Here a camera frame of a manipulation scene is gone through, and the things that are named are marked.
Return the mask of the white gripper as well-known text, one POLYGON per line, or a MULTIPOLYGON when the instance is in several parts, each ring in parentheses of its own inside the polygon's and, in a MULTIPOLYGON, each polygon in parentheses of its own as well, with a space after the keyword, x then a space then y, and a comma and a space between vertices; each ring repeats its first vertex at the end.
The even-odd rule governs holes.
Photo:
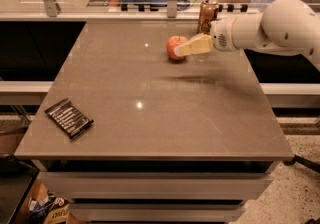
POLYGON ((208 53, 214 47, 219 51, 235 51, 232 28, 235 18, 211 22, 210 35, 198 34, 174 48, 177 57, 208 53))

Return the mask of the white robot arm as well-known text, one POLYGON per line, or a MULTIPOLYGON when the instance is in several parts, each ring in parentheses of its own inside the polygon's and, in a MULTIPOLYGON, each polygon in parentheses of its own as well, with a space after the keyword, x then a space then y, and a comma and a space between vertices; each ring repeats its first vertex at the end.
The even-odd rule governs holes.
POLYGON ((259 53, 303 55, 320 70, 320 18, 301 0, 275 0, 262 13, 211 22, 210 34, 200 33, 174 48, 178 57, 254 50, 259 53))

